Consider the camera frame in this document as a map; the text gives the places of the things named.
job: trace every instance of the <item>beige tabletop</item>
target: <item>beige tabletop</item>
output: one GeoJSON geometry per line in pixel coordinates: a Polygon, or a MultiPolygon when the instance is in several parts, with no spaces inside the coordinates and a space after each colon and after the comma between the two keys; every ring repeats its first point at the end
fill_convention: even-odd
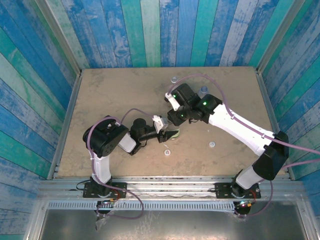
{"type": "MultiPolygon", "coordinates": [[[[152,115],[167,116],[171,109],[164,101],[171,78],[202,73],[214,78],[223,88],[231,109],[254,124],[271,130],[266,107],[252,67],[172,67],[86,69],[70,123],[58,177],[88,177],[91,161],[82,140],[86,129],[106,115],[122,118],[131,108],[152,115]]],[[[198,92],[203,85],[222,98],[214,85],[200,77],[185,81],[198,92]]],[[[151,118],[131,112],[123,124],[130,129],[133,120],[151,118]]],[[[197,122],[180,126],[180,136],[165,143],[149,140],[147,146],[130,156],[121,148],[110,155],[113,176],[235,175],[251,165],[257,156],[225,131],[197,122]],[[171,155],[165,156],[169,149],[171,155]]]]}

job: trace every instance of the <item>black mounting plate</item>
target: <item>black mounting plate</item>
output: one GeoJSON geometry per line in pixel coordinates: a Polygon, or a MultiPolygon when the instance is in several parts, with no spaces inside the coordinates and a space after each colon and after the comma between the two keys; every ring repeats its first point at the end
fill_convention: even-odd
{"type": "MultiPolygon", "coordinates": [[[[113,187],[117,187],[120,189],[127,189],[127,183],[126,182],[113,182],[111,184],[113,187]]],[[[119,191],[118,193],[120,194],[120,198],[124,199],[127,195],[127,193],[125,191],[119,191]]],[[[96,192],[95,189],[92,187],[92,183],[91,182],[86,182],[84,184],[84,189],[83,189],[83,194],[82,194],[83,198],[86,199],[96,199],[96,198],[101,198],[101,196],[99,196],[96,192]]],[[[111,194],[109,196],[107,196],[106,198],[108,199],[116,199],[117,195],[116,195],[116,191],[111,190],[111,194]]]]}
{"type": "Polygon", "coordinates": [[[215,192],[217,199],[253,199],[254,196],[252,192],[255,193],[255,198],[260,199],[261,193],[259,184],[256,183],[252,185],[250,189],[248,189],[247,193],[244,195],[244,197],[236,197],[234,194],[232,194],[232,187],[231,182],[217,182],[214,184],[214,189],[209,189],[209,192],[215,192]]]}

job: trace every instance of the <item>blue wooden wall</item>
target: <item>blue wooden wall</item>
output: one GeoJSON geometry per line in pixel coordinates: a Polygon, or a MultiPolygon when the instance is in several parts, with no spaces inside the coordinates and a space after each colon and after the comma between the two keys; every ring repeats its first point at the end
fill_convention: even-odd
{"type": "Polygon", "coordinates": [[[254,66],[294,0],[46,0],[81,69],[254,66]]]}
{"type": "MultiPolygon", "coordinates": [[[[292,144],[320,150],[320,1],[305,0],[271,60],[263,79],[278,125],[292,144]]],[[[291,148],[291,163],[320,159],[291,148]]],[[[320,163],[292,168],[320,216],[320,163]]]]}
{"type": "Polygon", "coordinates": [[[0,240],[21,240],[76,79],[35,0],[0,0],[0,240]]]}

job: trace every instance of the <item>plastic bottle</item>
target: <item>plastic bottle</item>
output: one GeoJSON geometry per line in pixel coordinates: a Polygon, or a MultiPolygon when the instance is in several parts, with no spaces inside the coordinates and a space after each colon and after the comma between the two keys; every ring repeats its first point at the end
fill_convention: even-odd
{"type": "Polygon", "coordinates": [[[198,95],[202,99],[206,94],[208,94],[208,87],[202,86],[198,91],[198,95]]]}

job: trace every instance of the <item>floor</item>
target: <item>floor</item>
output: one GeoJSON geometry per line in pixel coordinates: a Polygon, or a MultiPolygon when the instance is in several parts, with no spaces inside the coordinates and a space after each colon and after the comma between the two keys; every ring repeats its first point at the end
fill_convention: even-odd
{"type": "MultiPolygon", "coordinates": [[[[258,202],[253,211],[266,203],[258,202]]],[[[137,211],[123,211],[133,217],[137,211]]],[[[213,211],[147,211],[138,220],[107,218],[93,210],[48,210],[42,240],[306,240],[297,207],[272,202],[261,215],[239,219],[213,211]]]]}
{"type": "MultiPolygon", "coordinates": [[[[223,88],[232,110],[256,125],[271,130],[266,107],[252,67],[174,67],[86,69],[83,73],[70,123],[58,177],[88,177],[91,161],[82,136],[87,128],[106,115],[121,118],[131,108],[152,115],[166,116],[170,106],[164,95],[171,78],[202,73],[213,77],[223,88]]],[[[206,85],[209,93],[221,98],[213,84],[205,79],[186,81],[197,92],[206,85]]],[[[124,125],[131,127],[136,118],[150,119],[131,112],[124,125]]],[[[130,156],[117,147],[110,157],[113,176],[212,176],[235,175],[251,165],[257,156],[242,142],[223,130],[204,122],[183,123],[180,136],[147,147],[130,156]],[[209,142],[215,142],[214,148],[209,142]],[[171,150],[170,156],[164,151],[171,150]]]]}

